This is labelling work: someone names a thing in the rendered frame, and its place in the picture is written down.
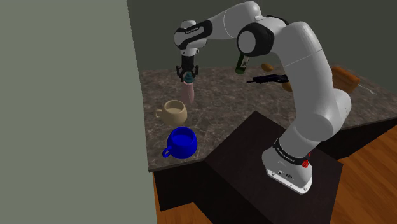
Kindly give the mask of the beige mug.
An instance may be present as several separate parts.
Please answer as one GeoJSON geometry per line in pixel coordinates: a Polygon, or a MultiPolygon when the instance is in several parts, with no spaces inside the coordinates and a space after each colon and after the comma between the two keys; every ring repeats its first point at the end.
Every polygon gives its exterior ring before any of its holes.
{"type": "Polygon", "coordinates": [[[179,100],[167,101],[162,109],[155,111],[155,117],[161,119],[166,125],[182,126],[187,119],[186,106],[179,100]]]}

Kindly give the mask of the dark green bottle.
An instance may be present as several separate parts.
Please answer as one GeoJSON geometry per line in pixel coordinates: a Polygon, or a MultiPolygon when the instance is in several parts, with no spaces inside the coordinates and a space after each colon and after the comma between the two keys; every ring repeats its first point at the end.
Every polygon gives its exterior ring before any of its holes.
{"type": "Polygon", "coordinates": [[[235,67],[235,72],[237,74],[244,74],[245,70],[247,68],[248,62],[249,62],[249,56],[244,55],[243,53],[241,53],[239,55],[239,59],[237,61],[237,65],[235,67]]]}

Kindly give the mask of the blue mug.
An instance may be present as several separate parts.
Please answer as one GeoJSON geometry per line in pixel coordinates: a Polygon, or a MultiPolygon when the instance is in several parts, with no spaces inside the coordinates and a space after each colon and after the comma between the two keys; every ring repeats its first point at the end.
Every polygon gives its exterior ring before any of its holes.
{"type": "Polygon", "coordinates": [[[162,156],[166,158],[172,155],[174,158],[186,159],[196,152],[197,145],[197,137],[192,129],[177,127],[169,134],[162,156]]]}

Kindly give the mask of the brown bread loaf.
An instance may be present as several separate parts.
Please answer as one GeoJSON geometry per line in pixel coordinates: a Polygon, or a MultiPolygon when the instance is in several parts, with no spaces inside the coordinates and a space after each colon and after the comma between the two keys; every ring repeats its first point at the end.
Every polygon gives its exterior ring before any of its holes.
{"type": "Polygon", "coordinates": [[[334,88],[343,90],[348,94],[351,94],[360,83],[357,76],[341,67],[332,67],[331,71],[334,88]]]}

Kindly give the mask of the black kitchen tool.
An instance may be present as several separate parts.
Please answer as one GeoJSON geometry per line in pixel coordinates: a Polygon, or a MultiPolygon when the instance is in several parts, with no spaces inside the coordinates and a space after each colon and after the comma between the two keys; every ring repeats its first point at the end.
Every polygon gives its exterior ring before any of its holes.
{"type": "Polygon", "coordinates": [[[270,74],[270,75],[264,75],[264,76],[256,76],[252,77],[252,80],[247,81],[246,83],[268,83],[268,82],[276,82],[276,83],[287,83],[288,77],[284,75],[279,75],[279,74],[270,74]]]}

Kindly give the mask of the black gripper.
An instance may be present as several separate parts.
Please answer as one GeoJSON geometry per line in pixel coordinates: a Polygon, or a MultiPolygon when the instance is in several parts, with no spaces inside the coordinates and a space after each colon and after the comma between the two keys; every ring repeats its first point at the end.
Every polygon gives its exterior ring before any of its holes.
{"type": "Polygon", "coordinates": [[[176,72],[181,82],[183,82],[183,75],[185,72],[191,72],[193,79],[199,73],[199,66],[194,64],[194,55],[193,56],[181,56],[181,67],[176,66],[176,72]]]}

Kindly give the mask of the silver fork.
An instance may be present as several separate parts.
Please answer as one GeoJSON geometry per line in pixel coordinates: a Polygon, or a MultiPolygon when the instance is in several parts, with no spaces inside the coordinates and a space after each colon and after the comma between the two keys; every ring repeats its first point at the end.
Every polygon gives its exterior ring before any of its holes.
{"type": "Polygon", "coordinates": [[[358,85],[359,87],[361,87],[361,88],[363,88],[363,89],[365,89],[365,90],[367,90],[368,92],[370,92],[371,94],[373,94],[373,95],[377,95],[377,93],[375,93],[373,90],[371,90],[371,89],[369,89],[369,88],[367,88],[367,87],[364,87],[363,85],[358,85]]]}

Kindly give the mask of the pink bottle with teal cap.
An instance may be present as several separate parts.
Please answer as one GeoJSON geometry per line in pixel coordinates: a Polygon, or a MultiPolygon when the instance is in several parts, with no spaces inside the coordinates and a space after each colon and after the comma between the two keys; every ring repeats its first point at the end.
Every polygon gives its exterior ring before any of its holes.
{"type": "Polygon", "coordinates": [[[181,101],[184,104],[191,104],[194,97],[194,77],[191,72],[187,72],[182,79],[181,101]]]}

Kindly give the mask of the dark robot stand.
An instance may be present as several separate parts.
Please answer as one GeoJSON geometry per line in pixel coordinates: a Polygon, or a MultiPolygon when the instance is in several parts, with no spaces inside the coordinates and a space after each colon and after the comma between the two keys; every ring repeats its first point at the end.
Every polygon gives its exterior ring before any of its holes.
{"type": "Polygon", "coordinates": [[[255,111],[205,158],[197,205],[213,224],[330,224],[342,164],[314,149],[310,190],[290,190],[268,176],[261,159],[283,132],[255,111]]]}

